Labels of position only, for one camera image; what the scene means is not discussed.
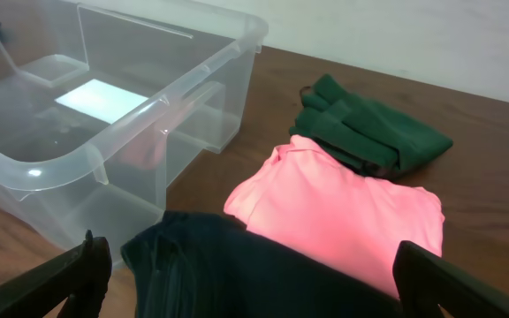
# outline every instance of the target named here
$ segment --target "clear plastic storage bin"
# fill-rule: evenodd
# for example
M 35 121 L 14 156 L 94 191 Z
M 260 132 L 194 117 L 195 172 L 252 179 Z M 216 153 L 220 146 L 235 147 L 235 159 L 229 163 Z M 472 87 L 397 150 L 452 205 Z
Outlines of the clear plastic storage bin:
M 90 229 L 119 263 L 170 182 L 239 131 L 268 26 L 193 2 L 104 3 L 0 1 L 0 208 L 64 249 Z

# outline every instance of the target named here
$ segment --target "folded clothes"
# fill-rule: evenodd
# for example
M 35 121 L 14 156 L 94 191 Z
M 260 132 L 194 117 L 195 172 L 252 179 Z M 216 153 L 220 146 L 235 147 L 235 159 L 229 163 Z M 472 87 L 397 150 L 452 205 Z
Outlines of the folded clothes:
M 400 241 L 441 255 L 441 203 L 421 187 L 364 178 L 298 135 L 232 192 L 224 212 L 247 230 L 398 297 Z
M 347 93 L 330 75 L 312 88 L 313 93 L 302 94 L 305 109 L 290 134 L 321 141 L 326 151 L 362 175 L 395 178 L 452 146 L 451 139 L 428 125 L 381 102 Z M 331 148 L 357 162 L 344 161 Z
M 402 317 L 395 299 L 221 216 L 167 211 L 122 255 L 138 317 Z

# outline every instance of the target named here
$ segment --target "brown table surface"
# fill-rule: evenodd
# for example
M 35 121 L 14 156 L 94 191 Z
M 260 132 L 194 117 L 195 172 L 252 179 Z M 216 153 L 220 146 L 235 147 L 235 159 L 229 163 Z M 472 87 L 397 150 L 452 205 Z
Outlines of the brown table surface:
M 455 144 L 398 183 L 423 186 L 443 203 L 444 259 L 509 294 L 509 103 L 312 57 L 264 48 L 254 63 L 239 134 L 220 154 L 203 152 L 173 182 L 168 208 L 222 213 L 224 201 L 288 142 L 299 89 L 331 73 L 348 89 L 433 125 Z M 59 254 L 0 210 L 0 283 Z M 117 271 L 102 316 L 134 315 L 133 276 Z

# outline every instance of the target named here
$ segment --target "white wall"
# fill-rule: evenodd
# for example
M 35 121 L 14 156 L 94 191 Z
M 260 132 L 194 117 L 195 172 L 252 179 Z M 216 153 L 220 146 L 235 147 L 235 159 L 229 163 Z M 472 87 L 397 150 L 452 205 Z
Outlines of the white wall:
M 509 102 L 509 0 L 198 1 L 266 19 L 271 47 Z

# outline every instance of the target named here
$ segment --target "folded pink shirt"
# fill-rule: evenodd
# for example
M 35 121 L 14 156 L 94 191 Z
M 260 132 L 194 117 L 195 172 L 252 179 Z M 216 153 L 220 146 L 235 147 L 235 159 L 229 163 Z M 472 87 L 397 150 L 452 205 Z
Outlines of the folded pink shirt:
M 441 256 L 444 216 L 435 194 L 356 175 L 298 135 L 235 188 L 224 212 L 396 298 L 391 268 L 400 241 Z

